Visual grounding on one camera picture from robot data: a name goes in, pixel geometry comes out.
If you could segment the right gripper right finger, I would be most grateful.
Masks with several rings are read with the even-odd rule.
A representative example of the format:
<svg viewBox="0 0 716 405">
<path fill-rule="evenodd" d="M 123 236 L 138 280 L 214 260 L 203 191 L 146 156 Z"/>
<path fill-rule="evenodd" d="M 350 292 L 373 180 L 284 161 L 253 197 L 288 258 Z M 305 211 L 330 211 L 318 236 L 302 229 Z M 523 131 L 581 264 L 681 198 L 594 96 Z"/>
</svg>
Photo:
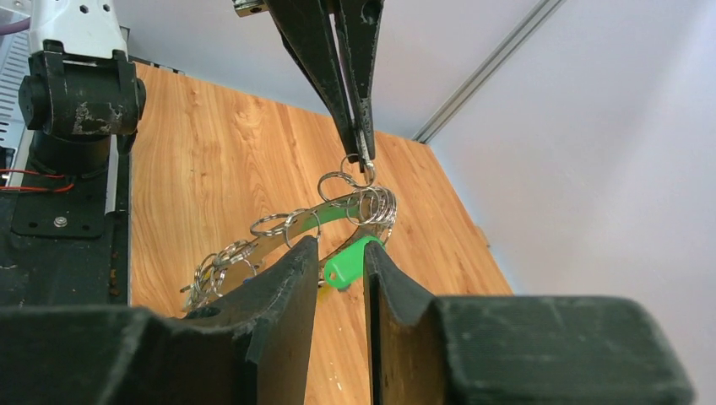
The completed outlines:
<svg viewBox="0 0 716 405">
<path fill-rule="evenodd" d="M 435 295 L 364 253 L 375 404 L 691 404 L 651 314 L 615 296 Z"/>
</svg>

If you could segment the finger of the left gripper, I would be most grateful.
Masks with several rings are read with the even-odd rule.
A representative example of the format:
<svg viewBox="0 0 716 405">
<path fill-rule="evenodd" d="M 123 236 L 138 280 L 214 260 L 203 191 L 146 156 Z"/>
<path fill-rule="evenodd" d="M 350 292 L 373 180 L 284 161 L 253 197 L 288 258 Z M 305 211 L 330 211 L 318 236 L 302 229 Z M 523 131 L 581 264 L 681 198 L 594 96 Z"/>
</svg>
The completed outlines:
<svg viewBox="0 0 716 405">
<path fill-rule="evenodd" d="M 356 150 L 361 161 L 375 159 L 372 84 L 382 17 L 382 1 L 335 3 L 335 28 Z"/>
<path fill-rule="evenodd" d="M 358 1 L 267 1 L 285 49 L 327 107 L 350 163 L 360 161 L 359 94 L 352 77 L 349 27 Z"/>
</svg>

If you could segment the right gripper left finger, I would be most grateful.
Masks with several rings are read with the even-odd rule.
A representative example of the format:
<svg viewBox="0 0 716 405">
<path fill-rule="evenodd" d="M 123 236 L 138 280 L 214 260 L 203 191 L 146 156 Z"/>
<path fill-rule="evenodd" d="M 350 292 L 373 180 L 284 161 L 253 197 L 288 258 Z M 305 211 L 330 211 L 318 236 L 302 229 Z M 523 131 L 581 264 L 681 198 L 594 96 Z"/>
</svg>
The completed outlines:
<svg viewBox="0 0 716 405">
<path fill-rule="evenodd" d="M 119 305 L 1 311 L 4 404 L 301 404 L 317 303 L 306 236 L 183 318 Z"/>
</svg>

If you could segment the green key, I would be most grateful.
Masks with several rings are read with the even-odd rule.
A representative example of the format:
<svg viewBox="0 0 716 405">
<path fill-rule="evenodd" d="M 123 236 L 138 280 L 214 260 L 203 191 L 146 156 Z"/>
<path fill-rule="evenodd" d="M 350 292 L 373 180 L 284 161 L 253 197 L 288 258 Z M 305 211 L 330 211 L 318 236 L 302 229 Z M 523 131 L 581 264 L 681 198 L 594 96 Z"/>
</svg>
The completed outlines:
<svg viewBox="0 0 716 405">
<path fill-rule="evenodd" d="M 375 236 L 362 236 L 350 242 L 345 248 L 329 258 L 323 268 L 323 276 L 328 286 L 334 289 L 347 289 L 363 276 L 364 250 L 367 244 L 376 242 L 384 247 L 384 242 Z"/>
</svg>

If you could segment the large grey toothed keyring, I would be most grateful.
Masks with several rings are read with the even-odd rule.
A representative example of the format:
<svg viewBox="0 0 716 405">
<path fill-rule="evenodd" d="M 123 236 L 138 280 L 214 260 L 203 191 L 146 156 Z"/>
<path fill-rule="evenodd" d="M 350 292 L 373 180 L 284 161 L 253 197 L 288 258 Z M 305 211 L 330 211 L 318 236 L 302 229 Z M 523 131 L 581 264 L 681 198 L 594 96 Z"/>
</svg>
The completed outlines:
<svg viewBox="0 0 716 405">
<path fill-rule="evenodd" d="M 317 183 L 321 203 L 264 216 L 250 226 L 251 239 L 239 239 L 209 253 L 195 267 L 192 281 L 181 289 L 186 296 L 183 312 L 205 307 L 257 277 L 267 269 L 266 258 L 273 251 L 292 248 L 304 235 L 320 240 L 328 224 L 345 220 L 354 226 L 354 232 L 318 262 L 318 289 L 339 290 L 328 286 L 324 279 L 326 261 L 362 236 L 375 236 L 385 246 L 398 219 L 398 199 L 389 188 L 377 184 L 374 163 L 365 161 L 363 170 L 363 184 L 345 167 L 325 173 Z"/>
</svg>

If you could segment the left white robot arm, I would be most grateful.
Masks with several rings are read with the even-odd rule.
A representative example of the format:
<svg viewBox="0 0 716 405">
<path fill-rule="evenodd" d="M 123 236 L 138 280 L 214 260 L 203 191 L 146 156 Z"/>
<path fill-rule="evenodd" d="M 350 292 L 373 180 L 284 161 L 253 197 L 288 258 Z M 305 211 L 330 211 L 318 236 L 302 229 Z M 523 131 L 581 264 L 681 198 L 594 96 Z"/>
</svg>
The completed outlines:
<svg viewBox="0 0 716 405">
<path fill-rule="evenodd" d="M 373 169 L 372 82 L 380 1 L 236 1 L 239 16 L 267 13 L 284 48 L 334 120 L 346 158 Z M 29 73 L 19 88 L 24 123 L 41 133 L 36 158 L 49 170 L 91 173 L 111 136 L 131 150 L 146 89 L 129 61 L 110 1 L 35 1 Z"/>
</svg>

